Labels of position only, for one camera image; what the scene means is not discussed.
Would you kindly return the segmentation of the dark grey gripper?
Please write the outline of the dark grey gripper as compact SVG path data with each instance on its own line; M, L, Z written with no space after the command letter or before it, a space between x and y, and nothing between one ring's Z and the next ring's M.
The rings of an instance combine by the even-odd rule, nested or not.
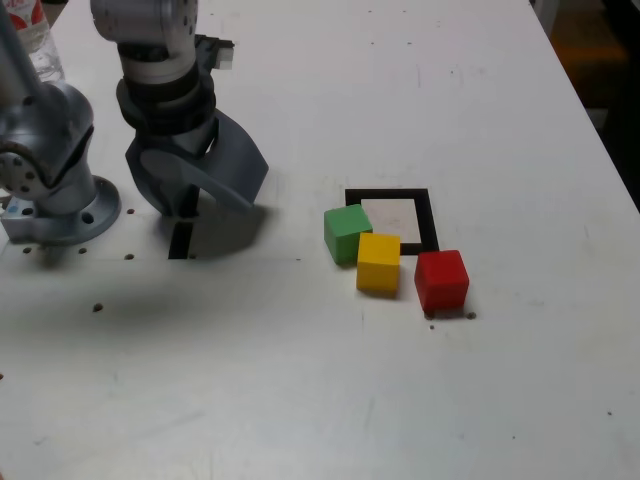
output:
M126 160L141 195L163 216L184 211L198 188L231 209L250 209L269 166L250 135L226 115L185 133L137 132Z

